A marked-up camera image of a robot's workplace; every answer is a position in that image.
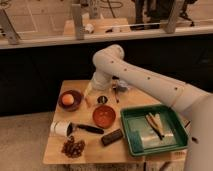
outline utensil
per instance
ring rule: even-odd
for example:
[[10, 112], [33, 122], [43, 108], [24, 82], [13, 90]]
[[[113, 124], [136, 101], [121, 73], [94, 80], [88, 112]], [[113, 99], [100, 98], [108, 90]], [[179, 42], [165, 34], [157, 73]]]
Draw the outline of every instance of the utensil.
[[90, 125], [85, 125], [85, 124], [75, 124], [75, 123], [70, 123], [71, 125], [71, 129], [73, 131], [75, 131], [77, 128], [80, 128], [80, 129], [84, 129], [88, 132], [92, 132], [92, 133], [96, 133], [96, 134], [103, 134], [104, 133], [104, 130], [101, 129], [101, 128], [97, 128], [97, 127], [94, 127], [94, 126], [90, 126]]

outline glass panel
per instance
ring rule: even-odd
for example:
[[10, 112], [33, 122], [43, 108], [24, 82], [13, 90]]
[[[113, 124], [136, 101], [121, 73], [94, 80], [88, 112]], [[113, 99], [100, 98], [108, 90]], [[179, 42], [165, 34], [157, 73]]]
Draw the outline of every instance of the glass panel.
[[177, 27], [186, 27], [193, 23], [195, 26], [213, 26], [212, 0], [197, 0], [194, 4], [185, 4], [183, 12], [184, 10], [186, 10], [186, 13], [183, 13], [183, 18], [179, 18]]
[[[94, 36], [96, 39], [116, 40], [119, 36], [131, 39], [135, 33], [150, 34], [147, 31], [153, 29], [159, 30], [153, 34], [163, 36], [162, 28], [168, 23], [173, 5], [171, 0], [1, 0], [0, 8], [6, 10], [22, 40], [60, 38], [72, 41], [76, 40], [73, 3], [81, 4], [79, 17], [83, 18], [82, 29], [87, 29], [84, 38], [88, 40]], [[185, 9], [184, 16], [187, 14], [195, 27], [213, 26], [212, 0], [197, 0]], [[177, 27], [188, 28], [190, 24], [191, 21], [179, 17]]]

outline object in tray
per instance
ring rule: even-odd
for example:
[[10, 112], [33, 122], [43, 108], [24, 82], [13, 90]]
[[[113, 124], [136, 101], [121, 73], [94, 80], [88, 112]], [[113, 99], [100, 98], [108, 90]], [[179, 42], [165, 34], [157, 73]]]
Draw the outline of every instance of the object in tray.
[[164, 138], [163, 126], [160, 119], [160, 115], [156, 114], [155, 116], [151, 113], [145, 116], [149, 125], [153, 128], [156, 134], [159, 136], [160, 140]]
[[75, 111], [79, 108], [83, 94], [77, 90], [69, 90], [63, 92], [58, 99], [61, 108], [67, 111]]
[[101, 138], [101, 141], [104, 146], [107, 146], [115, 141], [118, 141], [121, 138], [123, 138], [123, 133], [122, 133], [121, 129], [117, 129], [107, 135], [104, 135]]
[[95, 124], [101, 128], [109, 128], [115, 121], [116, 113], [113, 108], [107, 105], [100, 105], [93, 112]]

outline dark brown object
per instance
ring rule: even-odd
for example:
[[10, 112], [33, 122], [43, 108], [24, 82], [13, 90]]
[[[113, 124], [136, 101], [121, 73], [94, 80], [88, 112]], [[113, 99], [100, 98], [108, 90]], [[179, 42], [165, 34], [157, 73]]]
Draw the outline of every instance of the dark brown object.
[[114, 109], [107, 105], [101, 105], [93, 112], [93, 120], [101, 128], [109, 128], [115, 121], [115, 118]]
[[123, 133], [122, 133], [121, 129], [117, 129], [107, 135], [104, 135], [101, 138], [101, 141], [104, 146], [107, 146], [107, 145], [121, 139], [122, 137], [123, 137]]
[[80, 140], [77, 143], [74, 143], [75, 139], [73, 136], [69, 137], [69, 140], [64, 143], [61, 150], [62, 153], [65, 153], [67, 157], [76, 158], [82, 155], [82, 152], [85, 147], [84, 140]]
[[[71, 105], [64, 105], [62, 103], [62, 98], [64, 95], [66, 94], [71, 94], [74, 98], [74, 102], [73, 104]], [[67, 110], [67, 111], [74, 111], [74, 110], [77, 110], [79, 108], [79, 105], [81, 103], [81, 100], [83, 98], [83, 94], [76, 91], [76, 90], [69, 90], [69, 91], [65, 91], [63, 92], [60, 96], [59, 96], [59, 99], [58, 99], [58, 104], [61, 108]]]
[[99, 104], [105, 104], [108, 101], [108, 99], [106, 96], [99, 96], [97, 101]]
[[84, 124], [78, 124], [77, 127], [81, 128], [81, 129], [85, 129], [88, 132], [96, 133], [96, 134], [103, 134], [104, 133], [103, 129], [96, 128], [94, 126], [89, 126], [89, 125], [84, 125]]

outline floor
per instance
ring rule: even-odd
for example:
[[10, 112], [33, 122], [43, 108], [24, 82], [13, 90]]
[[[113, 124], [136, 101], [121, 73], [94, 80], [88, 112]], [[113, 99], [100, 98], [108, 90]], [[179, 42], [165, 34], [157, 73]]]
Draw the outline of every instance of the floor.
[[[11, 23], [21, 38], [36, 39], [62, 35], [65, 21], [72, 18], [71, 1], [73, 0], [1, 0], [0, 8], [6, 9]], [[125, 17], [129, 24], [134, 24], [135, 8], [132, 0], [118, 0], [115, 2], [112, 3], [115, 16]], [[100, 0], [99, 3], [102, 16], [112, 18], [110, 9], [105, 8], [108, 6], [106, 1]], [[212, 25], [212, 9], [212, 0], [198, 0], [195, 4], [189, 5], [188, 14], [195, 20], [196, 25]], [[83, 16], [86, 16], [88, 12], [88, 7], [82, 8]], [[179, 25], [186, 21], [180, 19], [180, 22]]]
[[[45, 165], [43, 155], [53, 112], [0, 117], [1, 171], [143, 171], [141, 164]], [[164, 163], [149, 163], [146, 171], [158, 171]], [[164, 171], [182, 171], [183, 162]]]

